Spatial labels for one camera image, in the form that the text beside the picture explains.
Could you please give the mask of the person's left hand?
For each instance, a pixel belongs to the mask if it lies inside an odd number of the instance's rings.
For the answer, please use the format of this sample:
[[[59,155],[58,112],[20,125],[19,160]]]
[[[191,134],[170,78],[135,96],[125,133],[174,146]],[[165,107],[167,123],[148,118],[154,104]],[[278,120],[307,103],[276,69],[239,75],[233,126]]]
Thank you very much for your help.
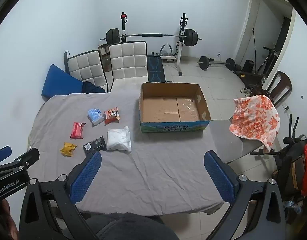
[[[19,232],[11,217],[10,206],[6,199],[0,200],[0,239],[19,239]]]

